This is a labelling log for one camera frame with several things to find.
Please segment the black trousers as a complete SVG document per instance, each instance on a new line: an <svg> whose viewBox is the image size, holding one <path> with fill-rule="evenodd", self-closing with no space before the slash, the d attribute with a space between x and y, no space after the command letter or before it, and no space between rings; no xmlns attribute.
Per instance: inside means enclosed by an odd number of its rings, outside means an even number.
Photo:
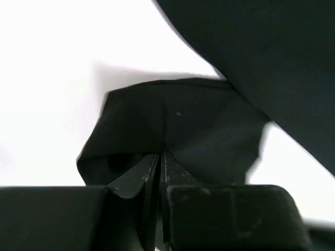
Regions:
<svg viewBox="0 0 335 251"><path fill-rule="evenodd" d="M87 185L106 185L164 150L199 181L241 184L269 121L334 172L334 1L157 4L225 80L109 92L77 160Z"/></svg>

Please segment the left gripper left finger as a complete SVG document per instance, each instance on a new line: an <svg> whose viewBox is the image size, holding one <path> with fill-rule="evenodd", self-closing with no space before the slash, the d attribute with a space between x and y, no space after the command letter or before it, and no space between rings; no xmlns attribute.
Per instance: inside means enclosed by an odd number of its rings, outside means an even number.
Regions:
<svg viewBox="0 0 335 251"><path fill-rule="evenodd" d="M111 250L155 250L160 156L149 154L110 183L107 240Z"/></svg>

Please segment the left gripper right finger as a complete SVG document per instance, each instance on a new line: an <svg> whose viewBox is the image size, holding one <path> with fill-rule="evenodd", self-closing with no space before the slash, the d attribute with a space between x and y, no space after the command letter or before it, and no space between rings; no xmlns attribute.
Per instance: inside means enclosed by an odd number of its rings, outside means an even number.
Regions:
<svg viewBox="0 0 335 251"><path fill-rule="evenodd" d="M209 250L208 195L171 151L163 154L166 235L172 250Z"/></svg>

